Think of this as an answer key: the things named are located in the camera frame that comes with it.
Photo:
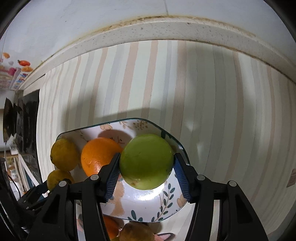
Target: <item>green fruit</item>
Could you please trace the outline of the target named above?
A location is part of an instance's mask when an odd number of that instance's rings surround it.
[[[132,139],[121,153],[119,167],[124,180],[140,190],[154,189],[163,184],[173,168],[170,145],[154,134]]]

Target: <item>bowl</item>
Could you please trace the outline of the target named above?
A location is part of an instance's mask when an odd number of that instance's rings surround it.
[[[184,147],[176,138],[153,122],[141,118],[129,118],[80,128],[61,133],[57,139],[71,140],[81,152],[88,141],[97,137],[111,138],[124,148],[131,139],[142,134],[161,136],[169,143],[173,151],[179,152],[190,165]],[[71,174],[76,182],[87,178],[81,165],[77,165]],[[107,203],[101,203],[101,209],[103,214],[121,219],[158,222],[179,211],[185,203],[186,200],[183,198],[173,169],[162,185],[144,191],[131,187],[119,175],[112,198]]]

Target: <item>wall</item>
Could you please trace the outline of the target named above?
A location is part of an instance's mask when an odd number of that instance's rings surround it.
[[[95,50],[46,74],[39,108],[43,180],[60,133],[142,117],[179,139],[198,173],[236,180],[268,234],[295,201],[296,86],[245,54],[165,40]],[[189,219],[175,228],[185,234]]]
[[[296,43],[276,13],[257,0],[111,0],[48,1],[32,0],[15,17],[3,38],[1,49],[11,59],[5,68],[23,68],[17,60],[30,62],[30,68],[16,76],[18,88],[32,69],[71,42],[121,21],[147,16],[188,15],[235,25],[269,43],[296,63]]]
[[[26,89],[24,89],[23,96],[30,94],[31,92],[33,92],[35,90],[39,90],[43,86],[44,80],[45,80],[45,75],[43,75],[42,77],[37,79],[31,85],[29,85]]]

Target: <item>yellow lemon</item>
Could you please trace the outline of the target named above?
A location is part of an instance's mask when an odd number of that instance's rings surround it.
[[[68,172],[78,164],[80,155],[74,143],[59,139],[52,146],[50,160],[58,169]]]
[[[60,181],[63,181],[65,178],[69,179],[71,183],[74,183],[74,179],[70,173],[62,171],[62,170],[54,170],[47,177],[47,187],[48,190],[52,190],[55,188]]]

